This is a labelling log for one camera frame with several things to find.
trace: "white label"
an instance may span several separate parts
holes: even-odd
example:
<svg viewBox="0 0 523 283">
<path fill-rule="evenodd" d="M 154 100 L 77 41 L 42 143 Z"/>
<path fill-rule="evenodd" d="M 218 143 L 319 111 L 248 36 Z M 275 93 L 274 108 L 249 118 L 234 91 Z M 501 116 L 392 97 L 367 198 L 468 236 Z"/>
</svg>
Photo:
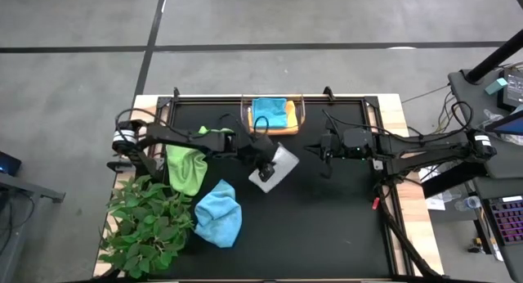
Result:
<svg viewBox="0 0 523 283">
<path fill-rule="evenodd" d="M 502 198 L 502 200 L 503 200 L 503 202 L 518 201 L 518 200 L 523 200 L 523 197 L 521 197 L 521 196 L 505 197 L 505 198 Z"/>
<path fill-rule="evenodd" d="M 478 135 L 474 136 L 474 138 L 476 139 L 476 141 L 490 141 L 489 136 L 486 135 Z"/>
</svg>

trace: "metal rod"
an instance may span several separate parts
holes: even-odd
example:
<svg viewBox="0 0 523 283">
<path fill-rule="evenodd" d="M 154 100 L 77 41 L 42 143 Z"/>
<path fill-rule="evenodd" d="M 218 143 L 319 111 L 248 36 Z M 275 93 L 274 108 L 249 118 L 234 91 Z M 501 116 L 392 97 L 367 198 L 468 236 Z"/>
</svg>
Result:
<svg viewBox="0 0 523 283">
<path fill-rule="evenodd" d="M 499 47 L 498 50 L 490 54 L 490 56 L 483 60 L 479 65 L 474 67 L 474 69 L 465 76 L 465 79 L 469 83 L 477 82 L 495 67 L 508 59 L 508 57 L 520 51 L 521 47 L 523 47 L 523 29 Z"/>
</svg>

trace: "yellow cloth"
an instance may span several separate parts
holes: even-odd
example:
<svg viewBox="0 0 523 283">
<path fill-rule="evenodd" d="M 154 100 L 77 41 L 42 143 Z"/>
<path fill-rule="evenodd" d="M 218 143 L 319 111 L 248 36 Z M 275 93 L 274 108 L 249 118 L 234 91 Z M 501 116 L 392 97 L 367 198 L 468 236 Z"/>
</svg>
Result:
<svg viewBox="0 0 523 283">
<path fill-rule="evenodd" d="M 267 131 L 268 135 L 295 135 L 297 134 L 298 126 L 297 126 L 297 118 L 296 118 L 296 107 L 294 106 L 294 102 L 288 100 L 287 104 L 285 105 L 285 112 L 287 113 L 287 127 L 286 128 L 269 128 Z M 262 124 L 258 124 L 257 131 L 264 132 L 265 128 L 263 128 Z M 253 124 L 253 112 L 249 110 L 248 112 L 248 127 L 251 133 L 254 133 L 254 124 Z"/>
</svg>

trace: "green plant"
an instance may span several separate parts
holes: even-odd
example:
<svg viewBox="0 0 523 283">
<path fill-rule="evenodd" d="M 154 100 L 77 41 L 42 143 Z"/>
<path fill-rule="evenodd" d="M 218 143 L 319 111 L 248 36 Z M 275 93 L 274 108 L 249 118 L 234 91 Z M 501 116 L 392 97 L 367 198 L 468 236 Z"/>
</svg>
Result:
<svg viewBox="0 0 523 283">
<path fill-rule="evenodd" d="M 108 213 L 118 224 L 102 237 L 101 248 L 107 254 L 99 259 L 139 278 L 143 273 L 164 270 L 186 244 L 191 198 L 162 183 L 152 184 L 150 176 L 133 177 L 114 189 Z"/>
</svg>

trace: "monitor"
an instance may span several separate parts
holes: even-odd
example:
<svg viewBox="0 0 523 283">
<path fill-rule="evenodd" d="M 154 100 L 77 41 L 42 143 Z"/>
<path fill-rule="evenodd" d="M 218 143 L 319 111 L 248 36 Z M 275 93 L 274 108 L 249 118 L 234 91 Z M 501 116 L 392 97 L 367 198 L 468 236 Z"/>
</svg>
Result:
<svg viewBox="0 0 523 283">
<path fill-rule="evenodd" d="M 485 131 L 523 136 L 523 110 L 487 125 Z"/>
</svg>

